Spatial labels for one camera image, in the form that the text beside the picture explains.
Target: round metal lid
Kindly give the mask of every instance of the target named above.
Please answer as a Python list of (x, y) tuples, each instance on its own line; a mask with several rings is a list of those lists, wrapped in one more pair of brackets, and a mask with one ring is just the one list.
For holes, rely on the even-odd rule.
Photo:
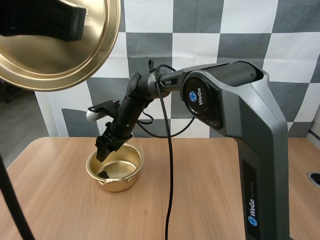
[(118, 36), (120, 0), (68, 2), (86, 8), (82, 39), (0, 36), (0, 78), (28, 90), (57, 91), (83, 82), (102, 66)]

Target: black strap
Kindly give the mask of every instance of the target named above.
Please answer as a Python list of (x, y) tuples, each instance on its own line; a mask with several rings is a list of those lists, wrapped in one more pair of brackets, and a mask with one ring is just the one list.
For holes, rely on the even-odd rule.
[(22, 212), (15, 191), (10, 182), (8, 173), (0, 156), (0, 188), (2, 195), (11, 213), (11, 216), (24, 240), (34, 240), (34, 236), (28, 226), (24, 213)]

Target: pot handle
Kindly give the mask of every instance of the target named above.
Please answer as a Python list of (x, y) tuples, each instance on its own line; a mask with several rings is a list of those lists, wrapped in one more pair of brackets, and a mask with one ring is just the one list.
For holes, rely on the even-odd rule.
[(116, 182), (124, 182), (126, 179), (124, 177), (116, 177), (116, 178), (107, 178), (104, 181), (99, 181), (101, 185), (116, 183)]

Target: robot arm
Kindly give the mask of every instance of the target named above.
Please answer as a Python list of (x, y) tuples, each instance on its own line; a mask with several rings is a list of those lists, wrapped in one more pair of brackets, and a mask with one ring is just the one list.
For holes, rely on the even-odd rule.
[[(194, 116), (236, 140), (247, 240), (290, 239), (287, 122), (268, 81), (266, 72), (247, 62), (189, 67), (159, 79), (165, 96), (180, 91)], [(98, 160), (131, 138), (141, 112), (158, 97), (155, 82), (155, 72), (134, 73), (121, 104), (89, 108), (88, 119), (113, 117), (96, 140)]]

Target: blue circular logo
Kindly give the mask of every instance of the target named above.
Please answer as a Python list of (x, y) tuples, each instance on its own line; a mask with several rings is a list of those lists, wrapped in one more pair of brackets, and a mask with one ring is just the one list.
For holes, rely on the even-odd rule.
[(194, 91), (191, 91), (189, 93), (189, 98), (190, 98), (191, 102), (195, 102), (195, 101), (197, 101), (197, 94)]
[(254, 217), (249, 216), (248, 220), (249, 220), (249, 223), (251, 223), (252, 226), (255, 226), (255, 227), (258, 226), (258, 222)]

